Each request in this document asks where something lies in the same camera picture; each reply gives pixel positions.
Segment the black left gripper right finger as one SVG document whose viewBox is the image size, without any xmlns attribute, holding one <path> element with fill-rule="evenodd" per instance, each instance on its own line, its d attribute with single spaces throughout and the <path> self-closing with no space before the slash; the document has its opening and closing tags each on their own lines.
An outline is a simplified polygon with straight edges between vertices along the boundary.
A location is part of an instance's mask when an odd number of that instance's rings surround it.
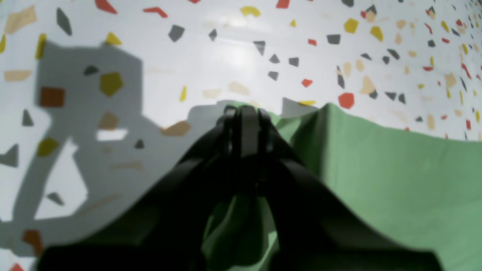
<svg viewBox="0 0 482 271">
<path fill-rule="evenodd" d="M 310 173 L 264 110 L 239 112 L 241 186 L 265 197 L 279 252 L 271 271 L 440 271 L 434 252 L 399 245 Z"/>
</svg>

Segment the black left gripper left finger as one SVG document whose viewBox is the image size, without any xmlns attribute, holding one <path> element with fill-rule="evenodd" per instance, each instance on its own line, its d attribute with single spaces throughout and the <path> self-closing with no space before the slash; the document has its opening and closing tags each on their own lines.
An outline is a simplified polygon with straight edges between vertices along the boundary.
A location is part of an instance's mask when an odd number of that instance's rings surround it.
<svg viewBox="0 0 482 271">
<path fill-rule="evenodd" d="M 206 271 L 201 250 L 216 206 L 235 192 L 240 108 L 226 106 L 212 130 L 120 217 L 70 245 L 45 250 L 39 271 Z"/>
</svg>

